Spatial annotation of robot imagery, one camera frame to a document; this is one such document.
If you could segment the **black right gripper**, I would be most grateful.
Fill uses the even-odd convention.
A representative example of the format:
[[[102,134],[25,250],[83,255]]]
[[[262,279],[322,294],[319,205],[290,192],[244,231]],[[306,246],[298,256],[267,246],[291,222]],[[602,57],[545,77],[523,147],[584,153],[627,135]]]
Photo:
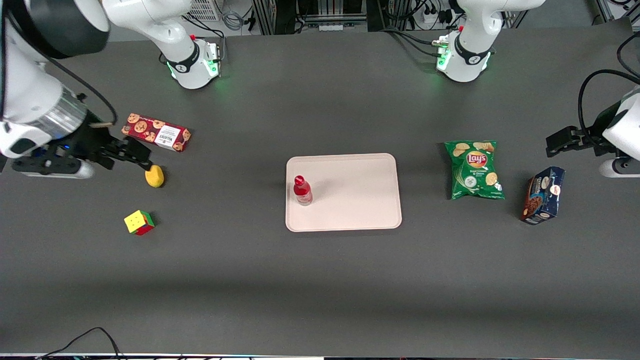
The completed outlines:
[[[48,144],[43,165],[47,170],[79,170],[82,165],[98,164],[107,170],[116,161],[137,165],[152,165],[151,150],[133,137],[116,139],[110,134],[111,126],[99,121],[89,111],[82,125],[66,137]],[[115,150],[105,150],[113,145]]]

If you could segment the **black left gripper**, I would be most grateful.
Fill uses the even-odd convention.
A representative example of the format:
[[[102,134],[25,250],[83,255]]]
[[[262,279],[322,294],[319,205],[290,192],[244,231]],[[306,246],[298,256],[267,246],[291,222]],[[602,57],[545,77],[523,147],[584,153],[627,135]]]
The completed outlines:
[[[560,153],[593,148],[594,151],[617,151],[617,146],[605,139],[604,131],[615,123],[621,102],[616,102],[601,111],[591,126],[585,125],[583,106],[580,105],[580,129],[567,126],[546,137],[546,157]]]

